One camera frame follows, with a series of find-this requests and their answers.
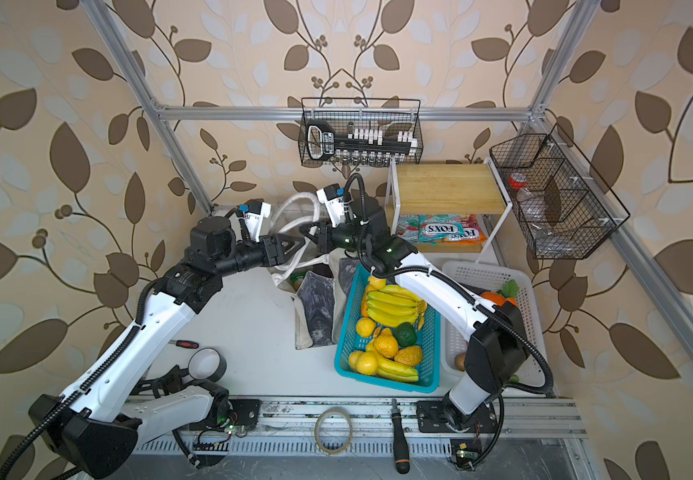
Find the cream canvas tote bag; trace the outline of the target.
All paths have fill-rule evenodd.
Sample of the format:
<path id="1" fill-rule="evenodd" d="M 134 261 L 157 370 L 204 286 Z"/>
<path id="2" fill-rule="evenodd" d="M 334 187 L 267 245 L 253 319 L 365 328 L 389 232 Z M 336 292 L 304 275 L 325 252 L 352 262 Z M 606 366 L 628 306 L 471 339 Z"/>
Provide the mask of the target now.
<path id="1" fill-rule="evenodd" d="M 294 258 L 268 269 L 274 286 L 292 300 L 297 350 L 336 344 L 336 328 L 342 325 L 336 316 L 346 309 L 346 284 L 340 281 L 340 274 L 355 272 L 338 249 L 304 260 L 312 247 L 314 242 L 306 240 Z"/>

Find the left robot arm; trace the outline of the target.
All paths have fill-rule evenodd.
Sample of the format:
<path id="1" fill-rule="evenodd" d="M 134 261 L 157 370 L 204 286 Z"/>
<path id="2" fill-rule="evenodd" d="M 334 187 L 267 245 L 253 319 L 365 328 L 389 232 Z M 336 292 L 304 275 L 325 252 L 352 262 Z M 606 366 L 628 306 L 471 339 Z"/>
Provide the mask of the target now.
<path id="1" fill-rule="evenodd" d="M 36 427 L 2 462 L 0 479 L 8 477 L 38 438 L 74 464 L 74 473 L 106 478 L 118 470 L 144 432 L 142 420 L 122 418 L 122 407 L 172 337 L 222 290 L 224 277 L 282 265 L 302 249 L 301 237 L 236 238 L 228 218 L 200 220 L 190 231 L 184 258 L 144 287 L 136 317 L 90 371 L 59 396 L 43 395 L 32 404 Z"/>

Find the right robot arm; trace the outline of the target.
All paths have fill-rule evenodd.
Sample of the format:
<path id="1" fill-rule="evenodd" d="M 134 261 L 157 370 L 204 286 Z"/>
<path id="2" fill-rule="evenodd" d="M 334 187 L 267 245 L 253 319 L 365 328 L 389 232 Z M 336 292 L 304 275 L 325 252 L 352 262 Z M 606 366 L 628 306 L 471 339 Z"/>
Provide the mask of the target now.
<path id="1" fill-rule="evenodd" d="M 519 309 L 497 305 L 434 267 L 417 248 L 392 234 L 383 208 L 366 197 L 353 203 L 334 184 L 316 192 L 328 212 L 300 231 L 322 253 L 342 249 L 366 270 L 417 295 L 466 339 L 464 372 L 441 402 L 446 423 L 461 431 L 480 406 L 506 389 L 552 394 L 553 375 L 540 350 L 523 333 Z"/>

